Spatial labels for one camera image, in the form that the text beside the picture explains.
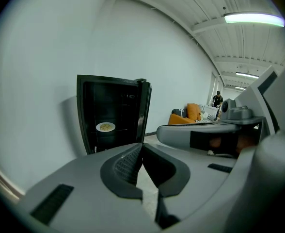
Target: black slot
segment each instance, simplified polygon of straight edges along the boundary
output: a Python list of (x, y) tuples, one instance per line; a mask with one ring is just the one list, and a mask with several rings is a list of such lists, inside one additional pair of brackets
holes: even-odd
[(175, 223), (178, 223), (180, 220), (175, 215), (170, 215), (167, 213), (166, 206), (164, 204), (163, 197), (161, 194), (158, 194), (158, 206), (156, 212), (155, 222), (162, 228), (166, 229)]
[(58, 185), (37, 207), (31, 215), (44, 224), (49, 224), (57, 211), (63, 205), (73, 187), (65, 184)]
[(230, 173), (232, 171), (232, 168), (229, 166), (222, 166), (215, 163), (209, 164), (208, 167), (225, 173)]

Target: floor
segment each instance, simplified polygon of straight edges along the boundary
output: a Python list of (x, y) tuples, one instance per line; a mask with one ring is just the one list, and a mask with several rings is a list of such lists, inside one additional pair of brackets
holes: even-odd
[[(145, 143), (160, 144), (156, 135), (147, 136), (144, 138)], [(142, 190), (142, 206), (147, 211), (152, 219), (156, 216), (158, 205), (158, 189), (153, 184), (144, 166), (138, 173), (137, 185)]]

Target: ceiling beam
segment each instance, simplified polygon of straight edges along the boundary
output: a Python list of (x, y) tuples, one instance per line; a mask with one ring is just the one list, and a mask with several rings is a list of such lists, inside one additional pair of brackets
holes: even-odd
[[(165, 7), (165, 5), (163, 4), (159, 4), (158, 2), (155, 2), (153, 0), (138, 0), (142, 3), (145, 4), (149, 4), (151, 6), (153, 6), (154, 8), (158, 9), (159, 11), (163, 12), (164, 14), (166, 14), (167, 16), (169, 16), (170, 18), (172, 18), (174, 21), (176, 21), (182, 28), (184, 28), (189, 34), (191, 34), (193, 36), (192, 39), (195, 38), (195, 34), (192, 32), (191, 30), (191, 26), (186, 25), (186, 23), (184, 23), (184, 21), (175, 13), (172, 13), (169, 9), (167, 9)], [(218, 73), (220, 78), (222, 79), (222, 82), (224, 83), (224, 80), (221, 76), (221, 70), (217, 67), (216, 63), (214, 62), (214, 57), (212, 55), (212, 53), (207, 49), (206, 45), (205, 48), (204, 46), (202, 46), (202, 48), (205, 50), (205, 52), (207, 53), (207, 55), (209, 56), (214, 68), (213, 71), (214, 73)]]
[(250, 85), (249, 83), (246, 83), (246, 82), (237, 82), (237, 81), (234, 81), (234, 80), (224, 80), (224, 82), (225, 82), (225, 84), (231, 84), (231, 85), (234, 85), (234, 86), (247, 87), (247, 86)]
[(219, 26), (225, 26), (225, 25), (227, 25), (227, 23), (225, 22), (224, 17), (220, 17), (192, 26), (192, 33), (198, 34), (200, 32), (211, 30)]
[(253, 67), (265, 67), (269, 68), (269, 66), (274, 67), (276, 70), (282, 71), (284, 66), (279, 64), (262, 61), (262, 60), (253, 60), (253, 59), (245, 59), (245, 58), (236, 58), (236, 57), (216, 57), (214, 58), (214, 62), (216, 63), (233, 63), (237, 65), (249, 65)]

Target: sofa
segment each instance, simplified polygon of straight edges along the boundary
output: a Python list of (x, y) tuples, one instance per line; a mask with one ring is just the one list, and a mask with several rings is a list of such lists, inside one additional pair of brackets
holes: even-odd
[(201, 120), (201, 106), (188, 103), (187, 109), (172, 110), (168, 125), (196, 123), (196, 120)]

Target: ceiling light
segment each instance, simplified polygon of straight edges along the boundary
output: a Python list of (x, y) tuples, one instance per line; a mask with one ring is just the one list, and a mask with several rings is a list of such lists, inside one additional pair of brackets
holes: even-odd
[(238, 87), (238, 86), (235, 86), (236, 89), (240, 89), (240, 90), (246, 90), (245, 88), (242, 88), (242, 87)]
[(279, 27), (285, 26), (285, 20), (281, 17), (260, 13), (234, 13), (224, 15), (226, 23), (238, 23), (238, 22), (255, 22), (266, 23)]
[(252, 74), (243, 73), (243, 72), (236, 72), (236, 75), (255, 78), (255, 79), (259, 78), (259, 76), (257, 76), (257, 75), (252, 75)]

